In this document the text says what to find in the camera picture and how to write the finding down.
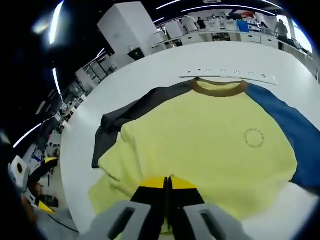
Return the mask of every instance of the white table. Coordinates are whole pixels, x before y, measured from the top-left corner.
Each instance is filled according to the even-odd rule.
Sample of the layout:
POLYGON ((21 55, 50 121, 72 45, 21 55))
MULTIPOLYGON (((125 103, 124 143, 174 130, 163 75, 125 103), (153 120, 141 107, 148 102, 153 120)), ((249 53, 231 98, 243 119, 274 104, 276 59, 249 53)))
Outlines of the white table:
MULTIPOLYGON (((104 114, 115 111, 156 87, 186 81, 179 78, 197 68, 248 69, 274 75, 278 85, 258 83, 280 100, 297 108, 320 129, 320 85, 291 54, 260 44, 242 42, 198 43, 176 47, 136 61, 103 81, 71 117, 62 133, 61 173, 72 218, 85 233, 95 218, 88 191, 104 174, 92 169, 95 133, 104 114)), ((243 221, 255 239, 289 239, 313 210, 318 200, 288 183, 266 213, 243 221)))

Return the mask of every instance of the ceiling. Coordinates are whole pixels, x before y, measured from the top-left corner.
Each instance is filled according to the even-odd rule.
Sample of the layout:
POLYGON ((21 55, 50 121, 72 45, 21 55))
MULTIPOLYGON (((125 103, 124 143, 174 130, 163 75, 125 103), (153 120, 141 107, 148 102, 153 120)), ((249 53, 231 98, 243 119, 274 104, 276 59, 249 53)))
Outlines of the ceiling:
MULTIPOLYGON (((61 0, 10 1, 11 17, 5 24, 5 84, 1 86, 0 128, 4 129, 11 142, 48 118, 46 114, 35 115, 42 101, 48 99, 55 83, 52 68, 57 69, 61 91, 74 79, 75 72, 95 58, 102 48, 109 44, 98 31, 97 23, 114 3, 133 2, 129 0, 65 0, 60 16, 58 33, 53 45, 49 45, 49 27, 53 11, 61 0), (42 22, 41 34, 35 33, 36 23, 42 22)), ((183 0, 156 10, 172 0, 142 0, 142 4, 155 21, 182 16, 184 9, 203 6, 201 0, 183 0)), ((283 6, 292 13, 292 4, 283 6)), ((270 5, 260 0, 222 0, 228 5, 244 5, 258 9, 270 5)))

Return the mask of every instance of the dark gray sleeve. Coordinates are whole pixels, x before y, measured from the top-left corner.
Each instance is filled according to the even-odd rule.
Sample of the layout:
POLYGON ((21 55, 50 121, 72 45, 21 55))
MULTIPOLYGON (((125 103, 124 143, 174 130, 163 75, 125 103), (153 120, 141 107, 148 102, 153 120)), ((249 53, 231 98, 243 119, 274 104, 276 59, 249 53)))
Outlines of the dark gray sleeve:
POLYGON ((191 81, 178 83, 170 87, 154 88, 141 99, 104 115, 101 126, 95 134, 92 168, 99 168, 99 159, 116 143, 118 133, 124 124, 142 117, 164 102, 183 95, 192 89, 191 81))

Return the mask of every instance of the cable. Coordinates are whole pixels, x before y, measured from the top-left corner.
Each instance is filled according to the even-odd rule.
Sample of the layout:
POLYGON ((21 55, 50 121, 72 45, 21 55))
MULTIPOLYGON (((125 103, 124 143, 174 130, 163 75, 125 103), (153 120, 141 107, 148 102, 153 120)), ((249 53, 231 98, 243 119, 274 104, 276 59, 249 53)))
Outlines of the cable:
POLYGON ((72 228, 70 228, 70 227, 62 224, 61 222, 55 220, 55 219, 54 219, 52 216, 50 216, 49 214, 47 214, 47 215, 48 215, 53 221, 55 221, 57 224, 60 224, 61 226, 64 226, 65 228, 67 228, 67 229, 69 229, 69 230, 71 230, 71 231, 74 231, 75 233, 79 233, 77 230, 74 230, 74 229, 72 229, 72 228))

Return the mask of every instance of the workstation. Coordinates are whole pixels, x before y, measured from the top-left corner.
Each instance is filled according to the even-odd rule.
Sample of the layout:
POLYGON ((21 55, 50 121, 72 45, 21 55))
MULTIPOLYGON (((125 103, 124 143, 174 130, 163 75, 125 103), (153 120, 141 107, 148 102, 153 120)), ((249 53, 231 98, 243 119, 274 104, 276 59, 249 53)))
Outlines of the workstation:
MULTIPOLYGON (((69 75, 56 61, 46 119, 11 140, 19 194, 71 239, 304 234, 319 204, 320 64, 283 6, 97 0, 93 13, 93 2, 103 44, 72 52, 69 75)), ((55 25, 65 31, 63 17, 55 25)))

